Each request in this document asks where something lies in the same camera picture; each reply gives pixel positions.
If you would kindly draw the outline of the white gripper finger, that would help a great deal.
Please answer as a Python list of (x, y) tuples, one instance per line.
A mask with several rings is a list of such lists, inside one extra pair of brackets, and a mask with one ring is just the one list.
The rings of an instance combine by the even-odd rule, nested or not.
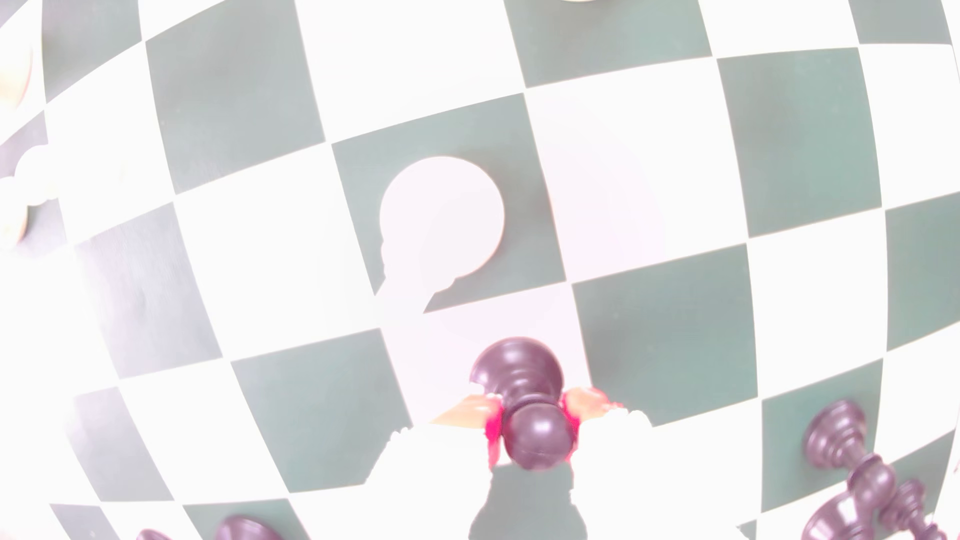
[(587, 539), (666, 539), (665, 481), (649, 418), (595, 387), (566, 390), (563, 409), (577, 425), (570, 501)]
[(359, 539), (467, 539), (499, 459), (501, 399), (467, 395), (391, 434), (363, 488)]

